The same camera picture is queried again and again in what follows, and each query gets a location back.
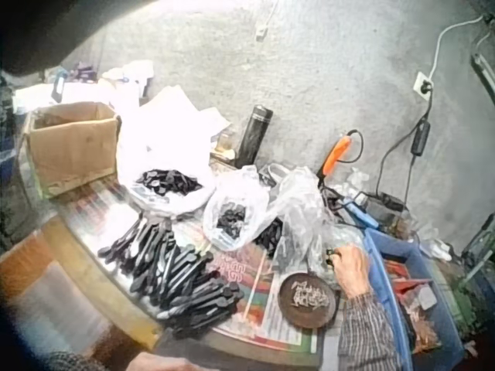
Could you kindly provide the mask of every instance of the blue plastic tray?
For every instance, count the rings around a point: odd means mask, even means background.
[[[409,341],[401,319],[400,309],[381,257],[381,254],[388,254],[402,258],[405,260],[405,266],[411,278],[432,279],[416,245],[396,240],[376,230],[367,229],[364,237],[364,246],[371,260],[370,283],[391,320],[395,346],[402,358],[403,369],[451,370],[463,359],[464,348],[456,325],[437,284],[434,281],[431,283],[437,304],[426,311],[426,319],[433,322],[433,328],[442,346],[430,352],[421,352],[411,357]]]

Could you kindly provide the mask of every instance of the newspaper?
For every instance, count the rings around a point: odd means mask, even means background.
[[[214,172],[229,171],[223,165],[213,165]],[[99,179],[54,199],[60,215],[75,237],[89,250],[102,270],[136,305],[154,317],[157,309],[147,297],[129,292],[131,277],[124,276],[115,263],[104,264],[97,251],[112,244],[136,221],[138,210],[130,206],[123,187],[114,175]],[[321,353],[323,337],[312,330],[295,328],[282,317],[278,306],[278,288],[284,277],[271,271],[271,261],[265,249],[249,243],[230,253],[212,246],[202,231],[203,211],[183,217],[173,223],[177,243],[192,243],[198,250],[209,250],[214,259],[210,267],[223,277],[236,281],[244,292],[237,313],[213,328],[231,338],[261,347],[309,354]]]

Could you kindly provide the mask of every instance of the human hand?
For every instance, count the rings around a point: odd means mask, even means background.
[[[126,371],[213,371],[193,365],[185,358],[161,357],[147,352],[139,353]]]
[[[367,255],[354,245],[339,247],[335,251],[337,254],[332,254],[330,259],[332,259],[337,282],[346,293],[347,298],[355,298],[369,292],[368,271],[370,265]]]

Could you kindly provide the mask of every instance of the plaid sleeve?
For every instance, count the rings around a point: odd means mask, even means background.
[[[392,328],[374,294],[347,301],[338,354],[340,370],[401,369]]]

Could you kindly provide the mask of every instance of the person's arm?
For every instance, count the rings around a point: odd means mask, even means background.
[[[347,296],[339,369],[401,369],[392,328],[370,288],[366,254],[355,246],[341,247],[336,252],[332,256],[336,279]]]

